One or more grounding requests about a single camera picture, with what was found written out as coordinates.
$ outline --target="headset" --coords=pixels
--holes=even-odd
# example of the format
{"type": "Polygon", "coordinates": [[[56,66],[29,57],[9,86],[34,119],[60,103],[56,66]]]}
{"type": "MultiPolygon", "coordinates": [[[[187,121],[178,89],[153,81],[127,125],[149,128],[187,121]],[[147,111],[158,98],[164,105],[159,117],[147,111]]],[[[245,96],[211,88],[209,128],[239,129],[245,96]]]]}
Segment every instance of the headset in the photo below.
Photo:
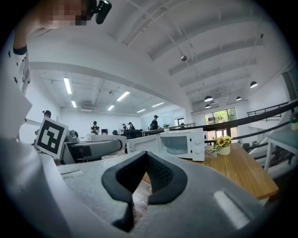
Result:
{"type": "Polygon", "coordinates": [[[87,21],[91,20],[93,15],[96,14],[95,21],[98,25],[100,25],[106,19],[111,8],[112,4],[110,1],[100,0],[97,5],[96,0],[87,0],[87,14],[77,16],[75,24],[77,26],[85,25],[87,21]]]}

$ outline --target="window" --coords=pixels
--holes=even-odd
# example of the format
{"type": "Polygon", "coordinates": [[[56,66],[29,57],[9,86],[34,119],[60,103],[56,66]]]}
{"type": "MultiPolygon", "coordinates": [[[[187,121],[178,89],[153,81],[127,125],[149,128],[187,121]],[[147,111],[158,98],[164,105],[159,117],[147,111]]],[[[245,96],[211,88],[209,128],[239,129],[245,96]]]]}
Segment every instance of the window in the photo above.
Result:
{"type": "Polygon", "coordinates": [[[176,120],[175,120],[175,125],[176,125],[176,126],[180,126],[181,123],[184,124],[184,118],[180,118],[180,119],[176,119],[176,120]]]}
{"type": "MultiPolygon", "coordinates": [[[[221,110],[221,111],[205,114],[206,125],[217,124],[217,123],[222,123],[222,122],[232,121],[232,120],[237,120],[235,108],[230,108],[227,110],[221,110]]],[[[218,138],[226,135],[227,135],[226,129],[207,132],[208,140],[212,140],[213,138],[218,138]]],[[[238,136],[238,127],[231,128],[231,137],[234,138],[237,136],[238,136]]]]}

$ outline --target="desk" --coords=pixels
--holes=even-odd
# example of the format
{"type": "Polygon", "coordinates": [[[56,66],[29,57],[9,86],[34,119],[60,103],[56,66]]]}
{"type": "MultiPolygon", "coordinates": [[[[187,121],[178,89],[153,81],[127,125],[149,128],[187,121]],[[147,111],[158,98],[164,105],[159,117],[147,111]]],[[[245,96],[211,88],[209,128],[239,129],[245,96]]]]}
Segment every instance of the desk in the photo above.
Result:
{"type": "MultiPolygon", "coordinates": [[[[231,144],[231,154],[228,156],[217,155],[215,158],[205,153],[204,162],[186,160],[216,169],[259,200],[269,198],[278,191],[277,185],[259,163],[236,143],[231,144]]],[[[147,174],[143,181],[150,184],[147,174]]]]}
{"type": "Polygon", "coordinates": [[[297,155],[298,154],[298,131],[292,131],[287,127],[278,132],[274,132],[267,136],[268,149],[264,170],[267,172],[271,161],[271,153],[273,144],[284,148],[285,150],[297,155]]]}

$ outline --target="flower pot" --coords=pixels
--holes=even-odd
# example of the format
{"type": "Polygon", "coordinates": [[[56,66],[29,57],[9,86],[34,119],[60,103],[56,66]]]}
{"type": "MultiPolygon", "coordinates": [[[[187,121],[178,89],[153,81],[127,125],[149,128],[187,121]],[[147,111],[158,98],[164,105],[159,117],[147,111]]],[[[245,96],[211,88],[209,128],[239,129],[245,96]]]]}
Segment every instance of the flower pot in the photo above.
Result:
{"type": "Polygon", "coordinates": [[[298,130],[298,122],[296,122],[296,123],[291,123],[291,130],[292,130],[292,131],[296,131],[296,130],[298,130]]]}
{"type": "Polygon", "coordinates": [[[218,147],[217,153],[220,155],[229,155],[231,153],[231,146],[228,147],[218,147]]]}

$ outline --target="black pendant lamp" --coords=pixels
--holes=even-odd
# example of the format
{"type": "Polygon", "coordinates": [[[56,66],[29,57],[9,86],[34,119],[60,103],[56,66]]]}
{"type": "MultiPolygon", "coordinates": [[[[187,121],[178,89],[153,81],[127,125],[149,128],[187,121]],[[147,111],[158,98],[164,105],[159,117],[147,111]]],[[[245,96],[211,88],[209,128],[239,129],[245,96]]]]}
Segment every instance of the black pendant lamp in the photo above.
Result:
{"type": "Polygon", "coordinates": [[[213,97],[211,96],[207,96],[205,99],[204,99],[204,102],[210,102],[213,100],[213,97]]]}
{"type": "Polygon", "coordinates": [[[257,82],[252,81],[252,82],[251,82],[251,88],[256,87],[256,86],[257,86],[257,82]]]}

